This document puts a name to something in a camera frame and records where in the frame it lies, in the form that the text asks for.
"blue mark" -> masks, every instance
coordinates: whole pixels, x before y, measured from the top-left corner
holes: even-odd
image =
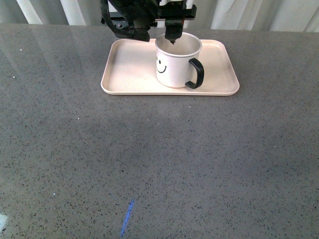
[[[0,214],[0,232],[4,229],[7,216]]]
[[[129,209],[128,209],[128,213],[126,213],[126,217],[125,217],[125,220],[123,222],[123,226],[122,226],[122,230],[121,230],[121,237],[124,236],[124,230],[126,228],[126,224],[128,223],[133,204],[134,204],[134,199],[132,199],[130,206],[129,206]]]

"blue line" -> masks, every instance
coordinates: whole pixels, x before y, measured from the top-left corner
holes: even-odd
[[[131,210],[132,210],[132,207],[133,207],[133,203],[134,203],[134,199],[132,199],[131,203],[130,203],[130,206],[129,206],[129,209],[128,209],[128,213],[126,213],[126,218],[123,222],[123,226],[122,226],[122,230],[121,230],[121,237],[124,236],[124,230],[125,230],[125,227],[126,227],[126,223],[128,223],[128,220],[129,220],[129,217],[130,217],[130,214],[131,214]]]

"tray rim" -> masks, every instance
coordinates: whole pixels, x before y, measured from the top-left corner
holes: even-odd
[[[145,44],[148,44],[148,43],[155,43],[155,40],[154,38],[151,38],[149,42],[145,42]],[[227,58],[230,62],[230,65],[231,65],[231,69],[232,71],[234,72],[234,75],[236,77],[236,85],[237,85],[237,88],[233,91],[233,92],[229,92],[229,93],[212,93],[212,92],[119,92],[119,91],[111,91],[111,90],[108,90],[106,88],[103,87],[103,81],[104,81],[104,77],[105,77],[105,74],[106,74],[106,71],[107,71],[107,66],[109,64],[109,62],[111,61],[112,57],[111,57],[111,52],[113,50],[113,48],[117,47],[118,44],[120,44],[121,42],[132,42],[132,41],[135,41],[135,40],[131,40],[131,39],[118,39],[116,40],[115,42],[112,43],[111,45],[111,49],[110,49],[110,52],[109,52],[109,56],[108,56],[108,60],[106,62],[106,66],[105,66],[105,69],[104,69],[104,72],[103,72],[103,76],[102,76],[102,80],[101,80],[101,88],[103,89],[104,92],[110,94],[110,95],[125,95],[125,96],[232,96],[234,95],[235,93],[238,92],[239,88],[240,88],[240,84],[239,84],[239,81],[238,81],[238,78],[236,76],[236,73],[234,71],[234,68],[233,68],[233,65],[231,64],[231,61],[229,59],[229,56],[228,56],[228,52],[226,50],[226,47],[225,45],[220,42],[220,41],[217,41],[217,40],[213,40],[213,39],[201,39],[202,41],[202,44],[209,44],[209,43],[212,43],[214,42],[216,45],[218,45],[218,47],[222,47],[223,50],[227,53]]]

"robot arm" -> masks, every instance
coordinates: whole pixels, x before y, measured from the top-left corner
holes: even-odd
[[[102,23],[119,38],[149,41],[148,30],[165,20],[165,38],[174,43],[180,38],[184,20],[195,19],[196,6],[186,9],[186,0],[171,1],[160,6],[161,0],[101,0]],[[109,5],[118,12],[109,12]]]

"white curtain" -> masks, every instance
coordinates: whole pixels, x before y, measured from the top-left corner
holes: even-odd
[[[319,32],[319,0],[187,0],[188,7],[192,4],[197,15],[186,28]],[[0,22],[101,25],[100,21],[100,0],[0,0]]]

